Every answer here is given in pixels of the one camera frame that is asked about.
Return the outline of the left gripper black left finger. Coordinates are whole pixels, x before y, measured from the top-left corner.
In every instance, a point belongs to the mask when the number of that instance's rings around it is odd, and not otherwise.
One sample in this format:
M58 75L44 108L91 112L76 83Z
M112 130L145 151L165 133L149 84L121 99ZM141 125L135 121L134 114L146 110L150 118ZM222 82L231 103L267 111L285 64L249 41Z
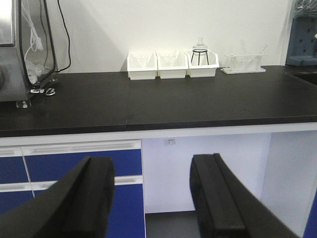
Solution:
M35 198L0 216L2 238L104 238L114 195L110 157L85 157Z

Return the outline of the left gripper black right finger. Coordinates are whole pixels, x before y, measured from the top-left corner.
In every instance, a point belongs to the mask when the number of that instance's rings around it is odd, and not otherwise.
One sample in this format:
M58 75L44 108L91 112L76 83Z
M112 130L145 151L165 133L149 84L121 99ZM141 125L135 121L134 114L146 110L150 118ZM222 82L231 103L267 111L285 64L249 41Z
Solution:
M295 238L219 154L194 155L190 191L203 238Z

